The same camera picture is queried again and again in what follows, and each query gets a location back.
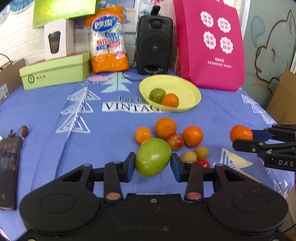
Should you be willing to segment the smooth green tomato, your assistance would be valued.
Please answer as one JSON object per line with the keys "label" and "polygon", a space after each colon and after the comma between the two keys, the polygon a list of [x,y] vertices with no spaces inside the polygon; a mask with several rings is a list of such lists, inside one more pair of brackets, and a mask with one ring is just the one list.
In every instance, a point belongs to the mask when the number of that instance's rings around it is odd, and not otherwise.
{"label": "smooth green tomato", "polygon": [[144,177],[154,177],[166,168],[170,158],[170,145],[160,138],[151,138],[138,149],[135,168]]}

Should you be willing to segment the white coffee cup box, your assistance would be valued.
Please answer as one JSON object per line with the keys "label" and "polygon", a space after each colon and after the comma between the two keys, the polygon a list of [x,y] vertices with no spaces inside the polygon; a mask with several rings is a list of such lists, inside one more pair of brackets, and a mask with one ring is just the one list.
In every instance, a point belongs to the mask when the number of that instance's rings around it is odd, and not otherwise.
{"label": "white coffee cup box", "polygon": [[44,25],[45,60],[74,53],[74,21],[60,19]]}

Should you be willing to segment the rough green guava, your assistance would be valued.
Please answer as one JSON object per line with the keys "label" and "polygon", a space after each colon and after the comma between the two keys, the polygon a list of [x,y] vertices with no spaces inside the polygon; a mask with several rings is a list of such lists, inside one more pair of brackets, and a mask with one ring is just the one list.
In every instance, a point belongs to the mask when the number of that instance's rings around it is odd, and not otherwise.
{"label": "rough green guava", "polygon": [[149,99],[155,103],[161,104],[162,99],[165,95],[165,90],[161,88],[155,88],[149,93]]}

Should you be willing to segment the small orange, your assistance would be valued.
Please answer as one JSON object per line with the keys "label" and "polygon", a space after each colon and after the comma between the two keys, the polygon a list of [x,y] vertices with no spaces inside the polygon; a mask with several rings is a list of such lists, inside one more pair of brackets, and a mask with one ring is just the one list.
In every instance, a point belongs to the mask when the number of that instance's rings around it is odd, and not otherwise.
{"label": "small orange", "polygon": [[144,140],[150,138],[152,138],[152,133],[148,128],[144,126],[139,127],[135,132],[135,139],[139,144],[141,144]]}

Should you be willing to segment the brown cardboard right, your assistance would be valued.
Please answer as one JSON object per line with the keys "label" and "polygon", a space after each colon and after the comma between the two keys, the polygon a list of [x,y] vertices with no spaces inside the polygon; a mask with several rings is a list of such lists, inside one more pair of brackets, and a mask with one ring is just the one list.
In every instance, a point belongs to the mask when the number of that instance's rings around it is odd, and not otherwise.
{"label": "brown cardboard right", "polygon": [[285,69],[278,87],[266,109],[279,124],[296,122],[296,76]]}

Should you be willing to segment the red apple-like fruit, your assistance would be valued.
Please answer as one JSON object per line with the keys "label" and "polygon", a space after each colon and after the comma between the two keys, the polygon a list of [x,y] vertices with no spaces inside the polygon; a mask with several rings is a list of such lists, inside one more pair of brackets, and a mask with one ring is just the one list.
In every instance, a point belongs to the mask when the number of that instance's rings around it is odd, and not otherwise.
{"label": "red apple-like fruit", "polygon": [[166,142],[170,145],[173,151],[178,151],[184,145],[184,139],[176,133],[167,137]]}

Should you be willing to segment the blue paper fan decoration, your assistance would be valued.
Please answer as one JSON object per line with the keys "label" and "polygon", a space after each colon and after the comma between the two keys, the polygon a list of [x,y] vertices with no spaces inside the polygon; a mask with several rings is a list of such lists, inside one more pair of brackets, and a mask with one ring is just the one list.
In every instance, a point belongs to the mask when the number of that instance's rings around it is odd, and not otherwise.
{"label": "blue paper fan decoration", "polygon": [[13,0],[7,3],[1,10],[0,24],[8,19],[11,14],[18,14],[29,8],[33,4],[34,0]]}

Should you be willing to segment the light green shoe box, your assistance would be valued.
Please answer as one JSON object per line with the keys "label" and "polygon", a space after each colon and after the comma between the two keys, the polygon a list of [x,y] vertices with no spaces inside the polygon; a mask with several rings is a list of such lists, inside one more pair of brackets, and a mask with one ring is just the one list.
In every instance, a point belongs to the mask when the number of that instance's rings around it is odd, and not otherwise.
{"label": "light green shoe box", "polygon": [[20,69],[25,90],[84,81],[91,72],[90,53],[40,61]]}

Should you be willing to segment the dried red date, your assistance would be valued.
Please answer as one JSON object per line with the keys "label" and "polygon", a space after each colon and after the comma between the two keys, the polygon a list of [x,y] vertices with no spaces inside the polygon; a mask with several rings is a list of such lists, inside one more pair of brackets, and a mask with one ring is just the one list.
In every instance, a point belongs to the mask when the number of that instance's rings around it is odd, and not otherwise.
{"label": "dried red date", "polygon": [[22,138],[25,138],[29,134],[29,129],[26,125],[22,125],[17,132],[15,132],[13,129],[11,129],[8,134],[8,137],[13,138],[16,136],[16,133],[18,133],[18,132],[20,132]]}

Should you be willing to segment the black speaker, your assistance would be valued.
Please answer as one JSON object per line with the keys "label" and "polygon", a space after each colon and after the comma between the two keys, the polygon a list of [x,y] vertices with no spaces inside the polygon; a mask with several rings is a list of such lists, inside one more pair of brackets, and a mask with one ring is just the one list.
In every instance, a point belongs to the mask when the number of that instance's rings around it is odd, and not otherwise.
{"label": "black speaker", "polygon": [[149,15],[138,22],[136,65],[139,74],[166,74],[173,41],[173,21],[159,16],[161,7],[155,5]]}

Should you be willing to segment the blue printed tablecloth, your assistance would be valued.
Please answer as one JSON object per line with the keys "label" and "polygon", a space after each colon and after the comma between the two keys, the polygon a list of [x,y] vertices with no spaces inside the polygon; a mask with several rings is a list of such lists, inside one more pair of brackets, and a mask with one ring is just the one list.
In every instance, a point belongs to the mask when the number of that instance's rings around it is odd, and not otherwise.
{"label": "blue printed tablecloth", "polygon": [[[276,176],[256,153],[236,151],[230,140],[236,125],[276,125],[269,114],[242,89],[199,89],[193,109],[166,112],[143,99],[139,84],[104,74],[96,83],[16,90],[1,104],[2,136],[21,125],[29,129],[16,210],[1,210],[1,240],[287,240],[280,229],[293,172]],[[189,126],[202,130],[198,146],[208,148],[211,165],[203,168],[203,200],[184,199],[187,183],[175,180],[169,161],[154,177],[135,168],[131,181],[120,183],[123,200],[106,202],[104,166],[137,154],[139,127],[159,138],[160,118],[174,120],[181,137]],[[184,144],[171,154],[181,158],[196,147]]]}

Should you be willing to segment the brown cardboard box left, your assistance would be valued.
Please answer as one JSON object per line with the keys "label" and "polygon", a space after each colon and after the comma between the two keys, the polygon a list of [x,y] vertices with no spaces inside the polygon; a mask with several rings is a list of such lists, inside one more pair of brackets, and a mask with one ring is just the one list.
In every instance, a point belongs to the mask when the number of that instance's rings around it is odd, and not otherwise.
{"label": "brown cardboard box left", "polygon": [[10,94],[23,85],[20,69],[25,67],[24,58],[6,66],[0,73],[0,98],[3,103]]}

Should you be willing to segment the red tomato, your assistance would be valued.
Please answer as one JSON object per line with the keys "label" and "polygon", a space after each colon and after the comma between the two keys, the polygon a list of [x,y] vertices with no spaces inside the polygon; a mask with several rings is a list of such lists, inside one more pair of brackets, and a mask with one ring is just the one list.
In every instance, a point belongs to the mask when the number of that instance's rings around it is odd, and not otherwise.
{"label": "red tomato", "polygon": [[203,166],[203,168],[211,168],[211,165],[207,160],[199,159],[196,161],[196,163],[201,164]]}

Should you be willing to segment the yellow plastic plate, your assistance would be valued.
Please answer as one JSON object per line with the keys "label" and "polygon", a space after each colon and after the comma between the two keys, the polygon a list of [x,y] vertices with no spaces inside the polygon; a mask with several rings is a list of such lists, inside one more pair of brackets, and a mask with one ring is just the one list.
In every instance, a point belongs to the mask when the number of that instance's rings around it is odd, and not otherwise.
{"label": "yellow plastic plate", "polygon": [[[166,106],[152,101],[149,94],[152,90],[160,88],[166,94],[174,94],[179,99],[177,107]],[[151,106],[172,113],[181,113],[193,109],[201,101],[200,90],[191,82],[173,75],[153,75],[146,77],[139,84],[139,92],[143,99]]]}

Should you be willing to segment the orange paper cup package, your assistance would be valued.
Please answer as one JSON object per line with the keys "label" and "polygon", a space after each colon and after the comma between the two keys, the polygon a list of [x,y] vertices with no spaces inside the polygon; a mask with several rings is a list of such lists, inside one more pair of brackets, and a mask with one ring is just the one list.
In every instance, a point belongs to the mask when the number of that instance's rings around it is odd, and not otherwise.
{"label": "orange paper cup package", "polygon": [[94,73],[118,72],[130,68],[126,49],[123,6],[101,9],[85,20],[89,30],[89,49]]}

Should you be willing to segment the pink tote bag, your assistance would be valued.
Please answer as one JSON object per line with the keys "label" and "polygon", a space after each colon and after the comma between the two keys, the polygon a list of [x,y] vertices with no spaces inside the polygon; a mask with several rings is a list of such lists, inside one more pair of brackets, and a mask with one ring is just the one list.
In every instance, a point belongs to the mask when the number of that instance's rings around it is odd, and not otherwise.
{"label": "pink tote bag", "polygon": [[174,1],[180,76],[199,88],[236,91],[244,83],[243,39],[224,1]]}

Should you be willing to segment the black smartphone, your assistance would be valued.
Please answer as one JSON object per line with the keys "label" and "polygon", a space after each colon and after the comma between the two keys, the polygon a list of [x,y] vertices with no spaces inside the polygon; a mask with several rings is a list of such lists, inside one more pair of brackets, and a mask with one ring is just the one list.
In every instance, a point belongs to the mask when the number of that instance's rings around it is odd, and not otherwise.
{"label": "black smartphone", "polygon": [[16,193],[22,142],[23,139],[21,137],[7,138],[1,141],[1,210],[16,210]]}

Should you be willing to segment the large orange back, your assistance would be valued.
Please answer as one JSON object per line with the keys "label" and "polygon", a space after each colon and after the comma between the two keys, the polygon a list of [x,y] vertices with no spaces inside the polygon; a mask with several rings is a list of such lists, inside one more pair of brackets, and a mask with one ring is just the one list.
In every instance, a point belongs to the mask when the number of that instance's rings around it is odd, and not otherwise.
{"label": "large orange back", "polygon": [[171,118],[160,118],[154,126],[156,135],[159,138],[166,139],[177,131],[177,124]]}

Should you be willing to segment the bright green box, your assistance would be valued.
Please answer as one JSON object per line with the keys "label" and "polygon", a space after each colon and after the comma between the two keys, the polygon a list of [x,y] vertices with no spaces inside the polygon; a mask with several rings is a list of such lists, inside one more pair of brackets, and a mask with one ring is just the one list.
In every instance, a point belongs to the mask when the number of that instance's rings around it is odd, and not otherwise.
{"label": "bright green box", "polygon": [[55,20],[93,15],[99,6],[97,0],[35,0],[33,28]]}

